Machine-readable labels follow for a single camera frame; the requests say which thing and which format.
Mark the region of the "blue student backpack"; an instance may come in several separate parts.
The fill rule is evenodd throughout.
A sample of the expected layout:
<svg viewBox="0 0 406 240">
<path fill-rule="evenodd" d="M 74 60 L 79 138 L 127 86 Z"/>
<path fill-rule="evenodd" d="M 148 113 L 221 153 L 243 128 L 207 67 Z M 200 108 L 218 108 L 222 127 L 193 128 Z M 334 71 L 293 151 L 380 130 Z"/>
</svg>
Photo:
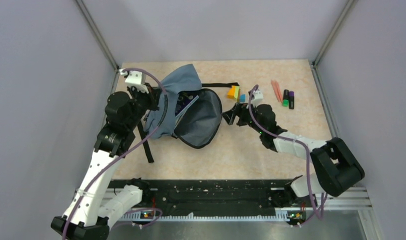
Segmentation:
<svg viewBox="0 0 406 240">
<path fill-rule="evenodd" d="M 168 95 L 167 111 L 160 99 L 159 110 L 149 111 L 138 125 L 140 137 L 158 139 L 163 136 L 181 140 L 201 149 L 214 139 L 222 120 L 222 103 L 213 88 L 238 87 L 239 83 L 202 83 L 193 64 L 183 65 L 168 74 L 161 84 Z"/>
</svg>

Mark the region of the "teal small book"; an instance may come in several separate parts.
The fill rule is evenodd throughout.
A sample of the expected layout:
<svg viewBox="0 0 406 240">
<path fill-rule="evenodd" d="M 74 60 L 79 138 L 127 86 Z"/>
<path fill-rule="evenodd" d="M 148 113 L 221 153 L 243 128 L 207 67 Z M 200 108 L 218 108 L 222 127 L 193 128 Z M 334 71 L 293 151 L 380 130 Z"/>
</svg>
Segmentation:
<svg viewBox="0 0 406 240">
<path fill-rule="evenodd" d="M 182 116 L 198 98 L 199 94 L 197 92 L 179 92 L 175 108 L 175 116 L 177 118 Z"/>
</svg>

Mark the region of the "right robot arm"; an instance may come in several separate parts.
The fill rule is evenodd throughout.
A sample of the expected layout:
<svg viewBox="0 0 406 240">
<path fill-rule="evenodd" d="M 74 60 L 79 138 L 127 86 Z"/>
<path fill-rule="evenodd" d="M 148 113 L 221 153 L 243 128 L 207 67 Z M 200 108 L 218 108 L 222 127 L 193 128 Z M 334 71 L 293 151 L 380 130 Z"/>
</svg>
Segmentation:
<svg viewBox="0 0 406 240">
<path fill-rule="evenodd" d="M 286 185 L 284 200 L 290 206 L 299 205 L 306 196 L 328 194 L 338 197 L 364 179 L 365 171 L 347 144 L 339 137 L 315 140 L 295 135 L 280 127 L 268 104 L 248 106 L 237 103 L 222 113 L 229 125 L 249 126 L 259 133 L 262 145 L 277 153 L 287 153 L 306 160 L 305 176 L 294 178 Z"/>
</svg>

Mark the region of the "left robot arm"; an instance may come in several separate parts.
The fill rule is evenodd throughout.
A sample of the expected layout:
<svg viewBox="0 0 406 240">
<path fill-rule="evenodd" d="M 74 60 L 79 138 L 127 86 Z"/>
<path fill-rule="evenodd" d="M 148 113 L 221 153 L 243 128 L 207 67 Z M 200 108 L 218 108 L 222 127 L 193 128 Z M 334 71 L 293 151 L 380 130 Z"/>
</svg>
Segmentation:
<svg viewBox="0 0 406 240">
<path fill-rule="evenodd" d="M 151 87 L 147 83 L 142 87 L 142 90 L 129 87 L 127 92 L 109 95 L 105 107 L 106 123 L 97 135 L 88 170 L 70 206 L 51 222 L 51 228 L 62 239 L 105 240 L 129 209 L 149 204 L 151 193 L 139 179 L 122 187 L 106 204 L 102 203 L 113 174 L 123 159 L 154 134 L 150 132 L 132 146 L 134 129 L 141 128 L 142 117 L 149 110 L 158 110 L 160 97 L 163 98 L 163 110 L 168 108 L 164 87 Z"/>
</svg>

